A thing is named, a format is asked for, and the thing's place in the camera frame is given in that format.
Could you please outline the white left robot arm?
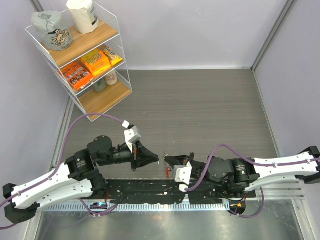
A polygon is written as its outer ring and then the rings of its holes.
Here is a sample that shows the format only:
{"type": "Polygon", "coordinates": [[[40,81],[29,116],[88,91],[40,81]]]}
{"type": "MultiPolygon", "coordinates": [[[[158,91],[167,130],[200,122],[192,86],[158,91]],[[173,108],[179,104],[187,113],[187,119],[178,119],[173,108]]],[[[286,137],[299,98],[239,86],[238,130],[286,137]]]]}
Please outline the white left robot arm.
{"type": "Polygon", "coordinates": [[[22,185],[4,185],[3,196],[8,200],[4,215],[12,224],[19,224],[54,204],[78,198],[101,199],[108,186],[99,166],[130,163],[136,170],[158,161],[158,155],[140,141],[131,147],[126,143],[114,147],[109,137],[98,136],[51,172],[22,185]]]}

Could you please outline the red handled crescent blade keychain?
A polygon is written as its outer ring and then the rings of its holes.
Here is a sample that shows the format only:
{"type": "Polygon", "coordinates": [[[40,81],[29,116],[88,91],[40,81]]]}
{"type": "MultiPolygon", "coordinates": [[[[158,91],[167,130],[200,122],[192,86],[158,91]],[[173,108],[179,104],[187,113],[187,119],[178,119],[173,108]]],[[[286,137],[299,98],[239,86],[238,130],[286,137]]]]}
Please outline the red handled crescent blade keychain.
{"type": "Polygon", "coordinates": [[[163,153],[163,165],[164,165],[164,170],[165,170],[165,175],[168,179],[171,178],[171,171],[172,168],[170,167],[170,165],[166,162],[166,157],[168,156],[168,154],[166,152],[163,153]]]}

